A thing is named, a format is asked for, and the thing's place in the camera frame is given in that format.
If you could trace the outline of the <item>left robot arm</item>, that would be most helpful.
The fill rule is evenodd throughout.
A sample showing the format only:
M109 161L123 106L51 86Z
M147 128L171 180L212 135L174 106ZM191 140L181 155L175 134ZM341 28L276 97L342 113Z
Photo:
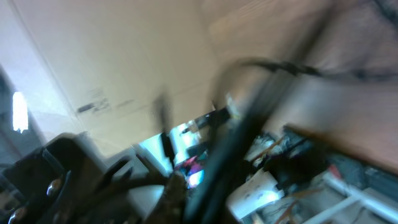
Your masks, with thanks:
M140 223L129 192L167 179L143 154L103 164L83 136L58 136L1 165L1 223ZM136 158L148 172L135 173Z

